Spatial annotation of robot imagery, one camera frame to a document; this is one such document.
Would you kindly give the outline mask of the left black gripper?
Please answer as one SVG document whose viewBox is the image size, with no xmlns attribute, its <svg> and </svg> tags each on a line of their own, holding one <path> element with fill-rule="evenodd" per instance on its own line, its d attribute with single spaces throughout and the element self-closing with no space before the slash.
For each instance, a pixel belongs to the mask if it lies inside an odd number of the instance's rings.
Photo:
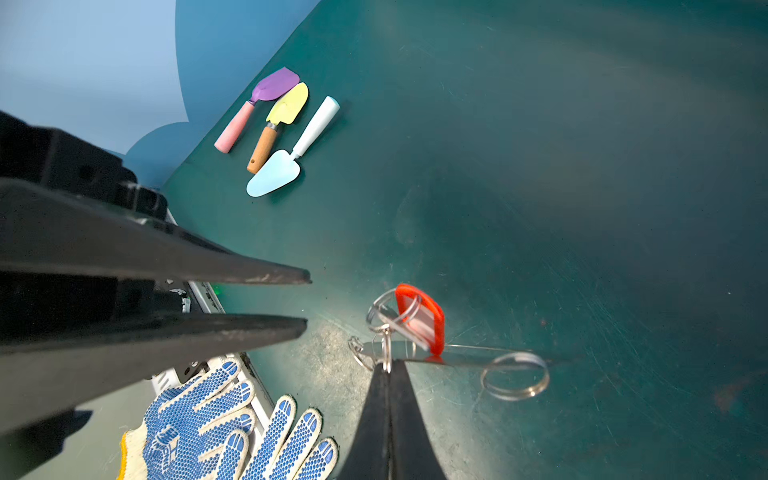
<svg viewBox="0 0 768 480">
<path fill-rule="evenodd" d="M 170 223 L 165 198 L 134 179 L 97 147 L 2 116 L 1 345 L 186 314 L 157 309 L 151 280 L 310 283 L 305 269 L 236 254 Z M 139 214 L 113 207 L 127 198 L 138 200 Z"/>
</svg>

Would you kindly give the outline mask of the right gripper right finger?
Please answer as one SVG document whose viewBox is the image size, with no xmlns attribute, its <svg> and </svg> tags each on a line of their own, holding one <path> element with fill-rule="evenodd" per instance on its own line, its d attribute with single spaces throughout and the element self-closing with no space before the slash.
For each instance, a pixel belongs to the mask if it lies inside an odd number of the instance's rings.
<svg viewBox="0 0 768 480">
<path fill-rule="evenodd" d="M 446 480 L 403 361 L 393 362 L 389 378 L 392 478 Z"/>
</svg>

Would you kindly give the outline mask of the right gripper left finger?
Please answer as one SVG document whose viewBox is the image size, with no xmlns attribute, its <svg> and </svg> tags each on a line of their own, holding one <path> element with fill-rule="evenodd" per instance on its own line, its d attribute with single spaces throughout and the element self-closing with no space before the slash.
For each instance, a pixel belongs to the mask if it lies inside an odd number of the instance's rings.
<svg viewBox="0 0 768 480">
<path fill-rule="evenodd" d="M 382 365 L 373 371 L 354 440 L 338 478 L 387 480 L 390 468 L 389 374 Z"/>
</svg>

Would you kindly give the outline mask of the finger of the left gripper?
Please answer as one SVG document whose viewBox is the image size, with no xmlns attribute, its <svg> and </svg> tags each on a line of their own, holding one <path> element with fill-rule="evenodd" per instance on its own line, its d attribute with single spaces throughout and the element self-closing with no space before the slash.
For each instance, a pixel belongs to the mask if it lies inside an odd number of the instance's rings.
<svg viewBox="0 0 768 480">
<path fill-rule="evenodd" d="M 1 429 L 12 432 L 174 366 L 299 338 L 304 318 L 156 314 L 1 345 Z"/>
</svg>

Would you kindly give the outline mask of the grey metal keyring plate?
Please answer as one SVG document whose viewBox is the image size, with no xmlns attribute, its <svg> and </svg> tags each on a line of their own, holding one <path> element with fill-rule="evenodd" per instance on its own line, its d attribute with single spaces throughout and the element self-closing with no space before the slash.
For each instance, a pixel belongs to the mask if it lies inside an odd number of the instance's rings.
<svg viewBox="0 0 768 480">
<path fill-rule="evenodd" d="M 358 365 L 371 371 L 377 365 L 381 353 L 381 338 L 369 328 L 372 339 L 365 342 L 357 336 L 347 340 L 347 348 Z M 496 347 L 449 344 L 445 338 L 445 349 L 441 365 L 403 361 L 450 368 L 478 370 L 483 390 L 490 396 L 507 402 L 527 400 L 540 395 L 550 385 L 549 365 L 539 355 L 527 351 L 515 351 Z"/>
</svg>

